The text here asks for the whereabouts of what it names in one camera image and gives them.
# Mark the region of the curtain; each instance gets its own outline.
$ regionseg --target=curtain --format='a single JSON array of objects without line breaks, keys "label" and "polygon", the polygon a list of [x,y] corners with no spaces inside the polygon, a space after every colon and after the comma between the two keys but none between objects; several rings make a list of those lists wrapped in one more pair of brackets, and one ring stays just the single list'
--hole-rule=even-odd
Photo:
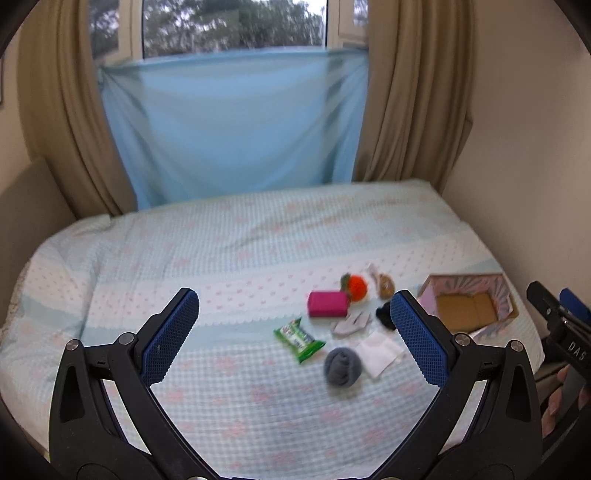
[{"label": "curtain", "polygon": [[44,157],[79,217],[136,208],[102,107],[90,51],[88,0],[41,0],[18,58],[21,123],[31,158]]},{"label": "curtain", "polygon": [[368,42],[355,179],[442,192],[472,126],[473,0],[369,0]]},{"label": "curtain", "polygon": [[104,67],[99,77],[140,209],[351,182],[366,50],[187,55]]}]

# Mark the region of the blue gripper pad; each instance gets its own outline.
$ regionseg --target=blue gripper pad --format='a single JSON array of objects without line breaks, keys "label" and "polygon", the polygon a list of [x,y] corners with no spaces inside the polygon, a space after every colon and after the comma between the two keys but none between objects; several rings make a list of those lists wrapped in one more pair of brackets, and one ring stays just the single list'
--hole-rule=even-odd
[{"label": "blue gripper pad", "polygon": [[[427,313],[418,303],[417,306],[424,313],[423,317],[428,320]],[[431,385],[443,388],[449,377],[447,354],[419,313],[401,292],[394,294],[390,301],[390,318],[421,369],[425,380]]]},{"label": "blue gripper pad", "polygon": [[164,380],[198,315],[199,298],[190,290],[142,353],[141,377],[147,387]]},{"label": "blue gripper pad", "polygon": [[581,322],[591,325],[591,310],[569,288],[560,292],[560,303]]}]

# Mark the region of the headboard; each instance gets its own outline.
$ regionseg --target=headboard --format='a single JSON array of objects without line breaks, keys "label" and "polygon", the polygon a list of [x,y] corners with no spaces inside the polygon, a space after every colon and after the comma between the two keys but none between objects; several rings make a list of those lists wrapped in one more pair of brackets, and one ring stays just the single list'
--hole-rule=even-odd
[{"label": "headboard", "polygon": [[75,220],[43,159],[0,194],[0,326],[23,266],[44,240]]}]

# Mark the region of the orange ball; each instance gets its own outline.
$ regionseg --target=orange ball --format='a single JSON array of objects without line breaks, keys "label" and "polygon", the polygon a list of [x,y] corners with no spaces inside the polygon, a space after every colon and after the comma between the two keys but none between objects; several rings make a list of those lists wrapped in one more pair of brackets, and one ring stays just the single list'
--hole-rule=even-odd
[{"label": "orange ball", "polygon": [[347,290],[351,297],[351,301],[363,300],[368,294],[368,285],[359,275],[351,275]]}]

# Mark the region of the beige curtain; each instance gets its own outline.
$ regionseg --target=beige curtain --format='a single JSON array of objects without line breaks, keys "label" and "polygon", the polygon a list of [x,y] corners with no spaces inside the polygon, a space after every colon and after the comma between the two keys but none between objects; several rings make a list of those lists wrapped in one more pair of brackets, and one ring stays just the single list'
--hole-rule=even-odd
[{"label": "beige curtain", "polygon": [[41,0],[22,27],[18,58],[29,153],[47,159],[79,218],[137,207],[100,100],[87,9],[88,0]]},{"label": "beige curtain", "polygon": [[369,0],[369,90],[357,181],[442,192],[470,132],[473,0]]}]

